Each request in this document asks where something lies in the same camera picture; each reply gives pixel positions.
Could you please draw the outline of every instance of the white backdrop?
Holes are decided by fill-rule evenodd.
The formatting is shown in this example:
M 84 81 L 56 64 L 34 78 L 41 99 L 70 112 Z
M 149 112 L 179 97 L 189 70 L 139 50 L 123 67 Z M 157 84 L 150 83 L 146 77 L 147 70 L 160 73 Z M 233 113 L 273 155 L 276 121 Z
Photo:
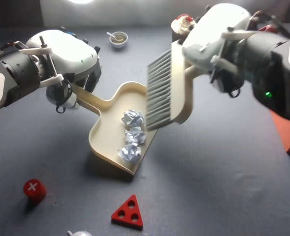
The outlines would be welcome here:
M 206 5 L 234 3 L 251 13 L 269 9 L 281 15 L 290 0 L 92 0 L 77 4 L 70 0 L 40 0 L 45 26 L 170 25 L 179 14 L 194 18 L 204 14 Z M 275 4 L 283 6 L 275 10 Z

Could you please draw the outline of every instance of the white x mark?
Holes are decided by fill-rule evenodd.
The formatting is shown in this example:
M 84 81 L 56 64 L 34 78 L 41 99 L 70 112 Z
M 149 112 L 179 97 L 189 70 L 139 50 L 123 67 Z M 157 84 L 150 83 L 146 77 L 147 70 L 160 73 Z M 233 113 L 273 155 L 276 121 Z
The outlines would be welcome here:
M 35 186 L 37 186 L 37 183 L 35 183 L 35 184 L 30 183 L 30 188 L 28 188 L 28 191 L 31 189 L 33 189 L 33 191 L 35 191 Z

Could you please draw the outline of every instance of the crumpled paper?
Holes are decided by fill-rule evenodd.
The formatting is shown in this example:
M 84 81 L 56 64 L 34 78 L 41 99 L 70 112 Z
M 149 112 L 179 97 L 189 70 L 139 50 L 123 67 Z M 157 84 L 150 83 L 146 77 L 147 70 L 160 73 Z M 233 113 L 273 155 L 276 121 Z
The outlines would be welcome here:
M 143 144 L 146 140 L 145 132 L 140 127 L 131 127 L 129 131 L 125 130 L 125 140 L 128 144 Z
M 141 157 L 140 147 L 138 144 L 127 144 L 124 148 L 118 150 L 119 156 L 127 161 L 136 164 Z
M 144 124 L 144 117 L 140 112 L 129 109 L 124 112 L 122 121 L 129 127 L 141 127 L 141 125 Z

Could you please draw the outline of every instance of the gray table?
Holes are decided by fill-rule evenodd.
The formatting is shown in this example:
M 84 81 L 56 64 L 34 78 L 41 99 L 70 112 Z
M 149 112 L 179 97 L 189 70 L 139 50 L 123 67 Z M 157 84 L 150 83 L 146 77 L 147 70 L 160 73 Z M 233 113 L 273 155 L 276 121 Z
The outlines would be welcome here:
M 26 41 L 40 29 L 0 29 L 0 43 Z M 112 97 L 125 81 L 146 83 L 146 65 L 170 47 L 169 28 L 71 29 L 101 47 L 94 92 Z M 123 30 L 116 52 L 107 31 Z M 194 83 L 194 109 L 182 125 L 157 132 L 134 178 L 92 154 L 97 115 L 63 115 L 39 89 L 0 110 L 0 236 L 289 236 L 290 157 L 270 112 L 245 84 L 230 99 Z M 23 184 L 38 178 L 48 196 L 27 208 Z M 111 214 L 136 194 L 142 232 L 112 225 Z

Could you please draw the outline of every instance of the small bowl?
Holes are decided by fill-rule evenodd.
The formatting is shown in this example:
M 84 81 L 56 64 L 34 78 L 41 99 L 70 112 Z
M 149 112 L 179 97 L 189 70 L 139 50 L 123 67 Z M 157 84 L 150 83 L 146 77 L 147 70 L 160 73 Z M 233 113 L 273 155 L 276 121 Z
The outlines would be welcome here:
M 115 43 L 115 42 L 112 41 L 113 38 L 110 36 L 109 40 L 112 43 L 113 47 L 122 48 L 122 47 L 124 47 L 126 45 L 126 42 L 127 42 L 128 38 L 129 38 L 126 33 L 118 31 L 118 32 L 114 32 L 112 34 L 115 35 L 115 36 L 116 35 L 121 35 L 124 38 L 124 40 L 122 42 Z

